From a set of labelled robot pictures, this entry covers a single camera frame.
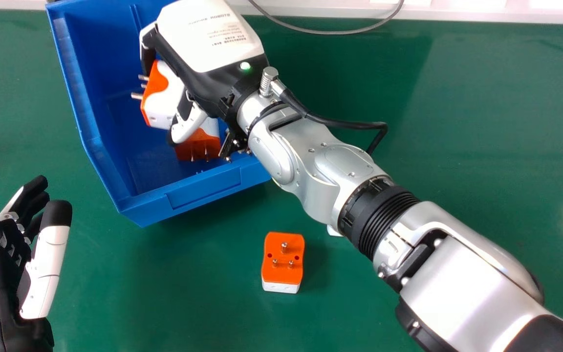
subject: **bolt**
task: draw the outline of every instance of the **bolt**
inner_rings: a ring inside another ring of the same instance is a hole
[[[262,79],[260,80],[260,96],[263,98],[270,98],[273,95],[271,89],[271,81],[279,77],[279,71],[275,67],[268,66],[262,70]]]

